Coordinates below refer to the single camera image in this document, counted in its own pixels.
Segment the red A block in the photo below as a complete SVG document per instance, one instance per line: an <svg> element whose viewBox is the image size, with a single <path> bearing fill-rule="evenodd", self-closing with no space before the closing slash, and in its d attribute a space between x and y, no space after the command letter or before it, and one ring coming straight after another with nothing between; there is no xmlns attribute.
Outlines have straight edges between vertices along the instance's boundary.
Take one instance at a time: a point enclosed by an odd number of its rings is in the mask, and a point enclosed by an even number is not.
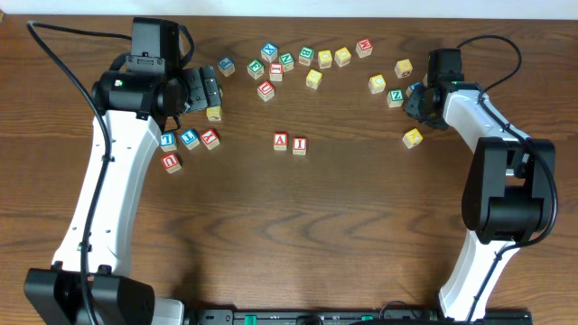
<svg viewBox="0 0 578 325"><path fill-rule="evenodd" d="M275 133L274 134L274 149L276 151L286 151L288 147L288 134Z"/></svg>

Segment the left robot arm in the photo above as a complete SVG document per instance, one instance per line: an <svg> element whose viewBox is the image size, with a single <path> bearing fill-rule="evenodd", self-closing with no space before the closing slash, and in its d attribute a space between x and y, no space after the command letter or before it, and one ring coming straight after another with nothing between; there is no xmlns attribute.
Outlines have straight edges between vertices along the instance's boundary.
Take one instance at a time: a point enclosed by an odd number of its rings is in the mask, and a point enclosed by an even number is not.
<svg viewBox="0 0 578 325"><path fill-rule="evenodd" d="M183 302L131 279L131 243L145 175L167 117L216 107L222 91L207 65L171 73L132 56L93 86L89 166L50 269L32 268L24 294L47 324L187 324Z"/></svg>

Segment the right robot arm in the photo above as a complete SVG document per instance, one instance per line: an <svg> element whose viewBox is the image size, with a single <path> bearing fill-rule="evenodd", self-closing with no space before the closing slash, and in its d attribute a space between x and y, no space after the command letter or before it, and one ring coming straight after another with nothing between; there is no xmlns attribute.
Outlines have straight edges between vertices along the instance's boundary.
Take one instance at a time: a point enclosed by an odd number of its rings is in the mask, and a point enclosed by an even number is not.
<svg viewBox="0 0 578 325"><path fill-rule="evenodd" d="M405 112L432 128L452 127L473 153L461 198L466 238L438 297L444 318L482 320L509 260L555 221L555 147L515 128L475 83L417 84Z"/></svg>

